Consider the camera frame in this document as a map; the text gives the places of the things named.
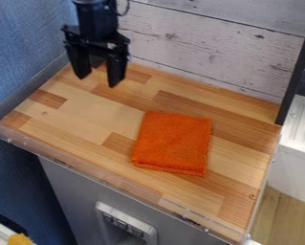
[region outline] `black cable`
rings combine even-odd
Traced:
[[[129,9],[130,9],[130,0],[127,0],[127,5],[126,5],[126,9],[123,13],[119,13],[117,10],[115,10],[112,5],[110,4],[113,0],[110,0],[109,1],[109,8],[112,12],[114,12],[117,16],[125,16],[128,12],[129,12]]]

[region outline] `yellow object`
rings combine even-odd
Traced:
[[[13,234],[9,236],[8,245],[33,245],[33,242],[24,234]]]

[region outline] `gray wall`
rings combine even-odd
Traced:
[[[70,22],[70,0],[0,1],[0,103],[63,53],[59,29]],[[2,141],[0,213],[26,228],[37,244],[74,243],[37,158]]]

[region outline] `wood-patterned wallpaper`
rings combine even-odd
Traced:
[[[120,19],[133,60],[281,102],[305,34],[305,0],[139,0]]]

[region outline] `wooden floor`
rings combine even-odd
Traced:
[[[278,105],[133,63],[116,88],[106,79],[104,66],[84,80],[67,66],[0,122],[28,138],[0,132],[241,240],[277,142]],[[212,120],[206,177],[133,166],[131,149],[149,110]]]
[[[266,187],[251,237],[263,245],[305,245],[305,203]]]

